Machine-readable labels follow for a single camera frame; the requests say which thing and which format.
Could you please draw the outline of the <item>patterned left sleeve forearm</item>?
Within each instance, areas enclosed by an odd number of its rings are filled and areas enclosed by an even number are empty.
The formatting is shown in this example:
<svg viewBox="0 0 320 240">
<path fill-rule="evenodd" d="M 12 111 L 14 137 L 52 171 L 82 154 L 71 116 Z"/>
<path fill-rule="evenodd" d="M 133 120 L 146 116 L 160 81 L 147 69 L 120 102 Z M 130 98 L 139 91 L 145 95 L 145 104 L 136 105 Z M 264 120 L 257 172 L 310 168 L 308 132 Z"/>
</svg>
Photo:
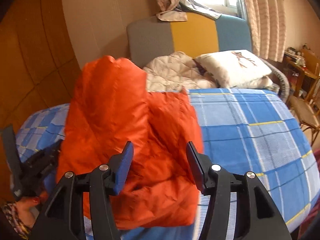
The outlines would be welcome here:
<svg viewBox="0 0 320 240">
<path fill-rule="evenodd" d="M 16 203 L 8 202 L 1 206 L 1 210 L 16 233 L 23 239 L 29 239 L 31 228 L 20 219 Z"/>
</svg>

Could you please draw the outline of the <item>person's left hand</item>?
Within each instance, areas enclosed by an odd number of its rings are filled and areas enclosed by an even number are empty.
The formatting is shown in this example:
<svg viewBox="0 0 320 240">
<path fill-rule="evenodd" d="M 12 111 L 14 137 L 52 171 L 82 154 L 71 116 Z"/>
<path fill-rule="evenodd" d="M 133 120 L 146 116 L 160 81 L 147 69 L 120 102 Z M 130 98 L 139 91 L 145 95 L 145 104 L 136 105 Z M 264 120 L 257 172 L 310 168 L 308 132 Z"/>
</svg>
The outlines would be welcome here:
<svg viewBox="0 0 320 240">
<path fill-rule="evenodd" d="M 48 198 L 48 192 L 46 190 L 42 191 L 38 197 L 22 197 L 19 201 L 15 202 L 16 206 L 16 220 L 32 228 L 35 223 L 35 215 L 31 212 L 33 207 L 43 204 Z"/>
</svg>

